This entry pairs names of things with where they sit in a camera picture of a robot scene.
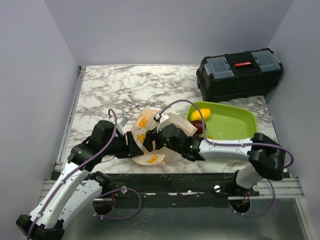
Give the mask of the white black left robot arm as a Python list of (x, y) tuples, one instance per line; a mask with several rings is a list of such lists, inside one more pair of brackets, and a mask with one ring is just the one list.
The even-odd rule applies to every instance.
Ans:
[(93, 172), (106, 156), (126, 159), (142, 156), (133, 134), (117, 122), (100, 120), (82, 143), (71, 149), (68, 162), (44, 199), (16, 220), (29, 240), (60, 240), (69, 220), (96, 197), (112, 196), (111, 178)]

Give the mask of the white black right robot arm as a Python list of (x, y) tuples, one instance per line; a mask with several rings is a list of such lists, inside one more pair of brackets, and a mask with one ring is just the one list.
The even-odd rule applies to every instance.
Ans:
[(238, 170), (230, 183), (230, 191), (241, 196), (259, 181), (281, 181), (285, 168), (284, 148), (262, 133), (240, 140), (207, 140), (187, 136), (174, 124), (148, 130), (143, 140), (148, 152), (168, 148), (189, 161), (237, 160), (248, 166)]

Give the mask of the banana print plastic bag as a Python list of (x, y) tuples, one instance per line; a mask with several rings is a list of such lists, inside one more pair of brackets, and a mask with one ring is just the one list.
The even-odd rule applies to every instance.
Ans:
[(131, 160), (142, 166), (166, 164), (176, 156), (200, 160), (199, 147), (203, 140), (188, 120), (174, 114), (163, 113), (164, 120), (155, 121), (156, 110), (144, 108), (131, 128), (133, 139), (143, 155)]

